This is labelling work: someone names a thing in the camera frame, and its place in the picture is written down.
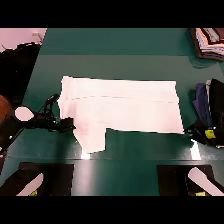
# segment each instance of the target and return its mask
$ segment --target stack of folded clothes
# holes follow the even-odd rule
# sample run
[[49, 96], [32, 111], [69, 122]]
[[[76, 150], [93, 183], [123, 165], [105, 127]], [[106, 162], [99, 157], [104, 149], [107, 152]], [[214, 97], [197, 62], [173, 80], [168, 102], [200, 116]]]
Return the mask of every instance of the stack of folded clothes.
[[185, 130], [206, 145], [224, 147], [224, 83], [212, 79], [197, 83], [193, 101], [199, 120]]
[[198, 58], [224, 61], [224, 28], [191, 28]]

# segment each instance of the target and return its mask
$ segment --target brown round object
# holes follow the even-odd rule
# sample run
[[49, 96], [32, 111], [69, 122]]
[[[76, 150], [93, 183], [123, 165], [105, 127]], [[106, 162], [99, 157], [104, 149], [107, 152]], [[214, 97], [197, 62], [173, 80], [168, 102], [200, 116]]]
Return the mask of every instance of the brown round object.
[[0, 123], [4, 121], [11, 112], [11, 103], [6, 97], [0, 95]]

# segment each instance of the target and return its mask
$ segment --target green table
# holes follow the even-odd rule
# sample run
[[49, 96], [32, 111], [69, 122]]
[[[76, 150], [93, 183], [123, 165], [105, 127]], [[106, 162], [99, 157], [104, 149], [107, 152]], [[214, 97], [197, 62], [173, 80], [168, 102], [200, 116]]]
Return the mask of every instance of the green table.
[[[195, 89], [197, 82], [207, 79], [224, 81], [222, 67], [223, 64], [216, 61], [197, 59], [189, 31], [183, 28], [48, 29], [24, 105], [38, 110], [50, 95], [60, 94], [63, 76], [175, 80], [182, 121], [187, 128], [197, 119], [189, 91]], [[224, 184], [224, 179], [220, 178], [224, 170], [224, 165], [220, 165], [224, 151], [198, 145], [202, 160], [197, 163], [212, 164], [216, 179]], [[69, 162], [75, 163], [73, 195], [158, 195], [156, 165], [192, 163], [192, 146], [193, 142], [185, 135], [108, 129], [106, 150], [92, 154], [90, 161], [83, 161], [80, 160], [81, 147], [71, 132], [25, 130], [9, 149], [0, 184], [21, 161]], [[84, 177], [82, 171], [77, 170], [89, 166], [94, 167], [94, 174], [86, 175], [90, 185], [95, 187], [80, 193], [78, 186], [82, 185]], [[135, 185], [128, 188], [135, 179], [140, 181], [139, 178], [146, 184], [144, 189]], [[113, 187], [114, 181], [120, 183], [121, 189]]]

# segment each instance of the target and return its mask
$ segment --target white towel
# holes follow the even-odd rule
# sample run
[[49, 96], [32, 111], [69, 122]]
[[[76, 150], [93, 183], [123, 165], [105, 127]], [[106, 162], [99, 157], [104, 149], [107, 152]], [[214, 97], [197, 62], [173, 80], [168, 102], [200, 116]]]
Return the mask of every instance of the white towel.
[[175, 81], [98, 80], [63, 77], [60, 117], [74, 119], [86, 153], [105, 150], [106, 128], [183, 133]]

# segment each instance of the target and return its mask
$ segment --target dark blue cloth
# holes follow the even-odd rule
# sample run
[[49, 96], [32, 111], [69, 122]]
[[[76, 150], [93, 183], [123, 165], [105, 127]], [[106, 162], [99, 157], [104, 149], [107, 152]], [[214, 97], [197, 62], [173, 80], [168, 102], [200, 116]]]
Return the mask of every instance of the dark blue cloth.
[[200, 120], [208, 127], [213, 127], [208, 105], [208, 94], [204, 83], [197, 83], [196, 99], [193, 101], [193, 104]]

